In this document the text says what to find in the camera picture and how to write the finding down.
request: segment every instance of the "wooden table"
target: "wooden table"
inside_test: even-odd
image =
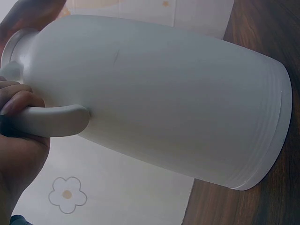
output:
[[[300,0],[235,0],[224,40],[285,65],[291,124],[277,161],[254,188],[195,180],[183,225],[300,225]]]

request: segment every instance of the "fingernail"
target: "fingernail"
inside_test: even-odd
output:
[[[13,107],[14,102],[9,100],[1,109],[0,115],[6,115]]]

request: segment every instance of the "white thermos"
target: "white thermos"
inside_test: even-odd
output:
[[[270,170],[291,116],[281,63],[157,24],[67,16],[14,34],[1,67],[48,107],[13,118],[18,129],[82,131],[112,150],[237,190]]]

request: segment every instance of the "white flower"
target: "white flower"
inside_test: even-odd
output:
[[[59,206],[63,213],[72,213],[76,206],[82,206],[87,201],[87,196],[80,190],[81,183],[76,177],[69,177],[66,180],[58,177],[52,187],[53,191],[49,194],[49,201],[51,204]]]

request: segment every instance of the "scratch mark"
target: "scratch mark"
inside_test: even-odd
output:
[[[118,58],[118,56],[119,56],[119,52],[120,52],[120,49],[118,49],[117,52],[116,52],[116,54],[115,54],[114,61],[113,61],[113,66],[114,66],[114,64],[115,64],[116,61],[117,61],[117,58]]]

